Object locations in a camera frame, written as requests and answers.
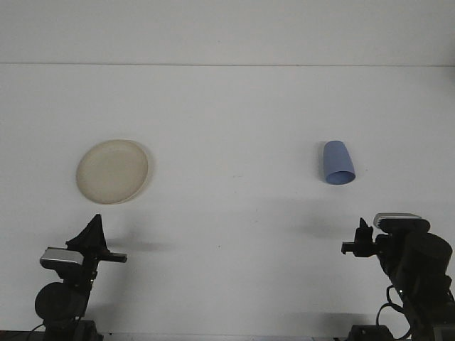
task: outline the beige plate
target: beige plate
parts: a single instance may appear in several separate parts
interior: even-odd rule
[[[76,182],[85,197],[117,204],[139,192],[147,178],[147,156],[137,144],[111,140],[90,149],[79,162]]]

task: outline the white wall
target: white wall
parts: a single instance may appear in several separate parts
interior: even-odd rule
[[[455,2],[0,2],[0,62],[453,65]]]
[[[328,336],[373,323],[388,280],[341,242],[360,216],[398,211],[455,245],[454,68],[52,63],[451,65],[454,10],[2,1],[0,329],[39,324],[34,298],[57,276],[38,258],[97,212],[110,249],[129,254],[100,264],[87,316],[102,331]],[[75,184],[82,155],[107,139],[134,139],[154,162],[121,205]],[[321,179],[331,139],[353,157],[348,185]],[[398,335],[395,316],[383,321]]]

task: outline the black cable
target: black cable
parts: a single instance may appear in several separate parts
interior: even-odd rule
[[[391,307],[393,310],[397,311],[398,313],[404,314],[405,312],[403,311],[403,307],[399,306],[396,303],[392,302],[392,299],[390,298],[390,289],[393,288],[393,286],[388,286],[387,290],[385,292],[385,295],[387,296],[387,303],[384,303],[381,308],[379,308],[378,314],[376,315],[376,326],[379,326],[379,315],[381,314],[381,311],[386,308],[386,307]],[[399,338],[395,338],[395,340],[405,340],[411,335],[411,327],[409,327],[409,330]]]
[[[42,327],[42,326],[44,326],[44,323],[41,323],[40,325],[37,325],[36,327],[34,327],[34,329],[32,329],[30,332],[28,332],[26,341],[29,341],[29,340],[30,340],[30,336],[32,335],[32,333],[33,333],[35,330],[37,330],[39,327]]]
[[[388,286],[387,290],[385,291],[385,295],[387,297],[387,302],[390,304],[390,307],[393,310],[397,311],[398,313],[404,314],[405,312],[403,311],[403,307],[401,307],[398,304],[392,302],[392,299],[390,297],[390,289],[392,289],[392,288],[393,288],[393,286]]]

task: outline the upside-down blue cup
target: upside-down blue cup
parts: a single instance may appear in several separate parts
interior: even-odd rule
[[[330,141],[324,146],[324,178],[332,185],[343,185],[355,179],[353,162],[341,141]]]

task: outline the white tabletop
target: white tabletop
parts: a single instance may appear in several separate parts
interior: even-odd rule
[[[392,211],[455,245],[454,75],[0,65],[0,328],[39,324],[34,298],[58,280],[39,257],[98,212],[108,247],[129,255],[100,264],[87,316],[103,332],[330,336],[373,323],[389,281],[341,243],[359,217]],[[138,141],[154,163],[121,205],[75,184],[80,158],[107,139]],[[321,177],[332,139],[350,151],[350,184]],[[392,313],[383,321],[405,331]]]

